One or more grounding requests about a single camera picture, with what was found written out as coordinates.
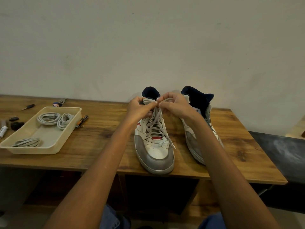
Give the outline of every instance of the forearm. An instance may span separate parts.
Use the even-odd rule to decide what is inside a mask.
[[[132,125],[124,120],[44,228],[98,228]]]
[[[279,228],[202,116],[194,114],[188,125],[201,148],[227,228]]]

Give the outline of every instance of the white wall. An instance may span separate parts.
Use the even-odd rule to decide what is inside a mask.
[[[213,93],[248,130],[305,113],[305,0],[0,0],[0,93]]]

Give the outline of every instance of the shoelace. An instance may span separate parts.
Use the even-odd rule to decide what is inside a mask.
[[[160,120],[160,116],[161,116],[162,110],[159,109],[157,115],[153,115],[150,120],[148,121],[148,128],[150,129],[149,132],[147,132],[147,136],[149,137],[150,135],[154,135],[154,136],[164,136],[168,139],[168,141],[170,142],[171,146],[175,149],[176,147],[173,145],[172,140],[170,139],[170,137],[168,135],[166,135],[164,129],[162,127],[160,127],[159,123],[161,123]]]

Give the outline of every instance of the rubber sole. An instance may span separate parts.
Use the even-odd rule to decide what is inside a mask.
[[[188,146],[189,148],[189,151],[191,152],[191,154],[193,155],[193,157],[198,161],[200,162],[201,164],[203,165],[206,165],[203,158],[199,157],[196,152],[193,150],[193,148],[191,147],[191,145],[189,144],[189,141],[188,141],[188,138],[186,137],[186,134],[185,134],[185,141],[186,141],[186,145]]]
[[[173,164],[171,164],[170,167],[168,167],[167,169],[165,170],[155,170],[155,169],[151,169],[150,167],[148,167],[145,162],[143,162],[143,160],[140,158],[138,152],[137,152],[137,147],[135,147],[135,150],[136,150],[136,154],[137,154],[137,157],[141,163],[141,165],[150,173],[152,174],[156,174],[156,175],[163,175],[163,174],[168,174],[170,172],[173,171],[173,166],[175,164],[175,154],[173,154]]]

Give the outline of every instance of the marker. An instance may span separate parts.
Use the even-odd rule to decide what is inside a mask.
[[[6,126],[6,120],[1,121],[1,129],[0,129],[0,139],[3,138],[4,134],[6,133],[8,127]]]

